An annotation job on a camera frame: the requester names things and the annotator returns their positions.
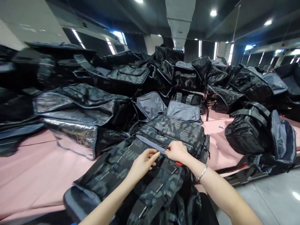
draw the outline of ceiling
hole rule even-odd
[[[166,0],[143,0],[142,4],[134,0],[58,1],[67,4],[72,10],[80,12],[80,15],[85,15],[106,29],[172,36],[167,19]],[[238,5],[241,7],[235,43],[262,45],[299,37],[299,0],[196,0],[187,38],[231,41],[238,15]],[[212,8],[217,10],[216,17],[210,16]],[[269,19],[272,19],[273,23],[264,26]]]

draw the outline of bracelet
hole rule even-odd
[[[195,178],[195,181],[199,181],[199,180],[203,177],[203,175],[204,175],[204,173],[205,173],[206,170],[207,170],[207,165],[205,166],[205,169],[204,169],[203,172],[201,173],[200,177],[196,177],[196,178]]]

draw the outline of black camouflage backpack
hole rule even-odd
[[[202,162],[206,162],[209,135],[204,128],[164,115],[141,126],[139,131],[120,144],[111,147],[64,194],[66,210],[76,222],[82,221],[126,177],[133,161],[147,148],[168,145],[172,140],[182,141],[187,150]],[[185,166],[164,156],[164,149],[157,166],[138,182],[116,212],[117,224],[168,224],[170,205],[185,179],[191,172]]]
[[[277,110],[270,113],[257,102],[230,114],[235,119],[225,128],[230,146],[247,157],[247,164],[266,174],[288,172],[296,160],[296,135]]]

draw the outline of webbing strap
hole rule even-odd
[[[144,219],[144,225],[150,225],[152,220],[158,214],[159,210],[163,207],[163,205],[167,202],[167,198],[164,195],[161,195],[157,201],[153,204],[151,209],[147,212],[147,215]]]
[[[75,54],[74,55],[75,61],[83,68],[85,68],[87,71],[95,74],[95,75],[102,75],[99,73],[95,67],[92,66],[84,57],[83,54]]]
[[[262,104],[259,104],[258,102],[245,102],[245,106],[254,106],[257,108],[262,114],[266,116],[266,119],[268,119],[271,115],[270,111],[264,107]]]
[[[181,102],[181,99],[182,99],[182,93],[177,92],[176,97],[175,97],[175,101]]]
[[[194,94],[189,94],[187,96],[187,99],[185,100],[185,103],[188,104],[188,105],[191,105],[192,104],[192,99],[195,95]]]
[[[236,116],[250,116],[257,121],[259,121],[264,127],[267,127],[268,122],[267,120],[260,114],[249,110],[249,109],[240,109],[237,111],[234,111],[233,113],[229,114],[230,117],[236,117]]]
[[[80,180],[80,184],[85,185],[109,156],[109,152],[103,153],[100,158],[91,166],[91,168],[89,168],[89,170],[83,175],[82,179]]]

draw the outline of gray floor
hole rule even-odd
[[[236,190],[264,225],[300,224],[300,168],[262,178]],[[231,224],[221,210],[216,214],[220,225]]]

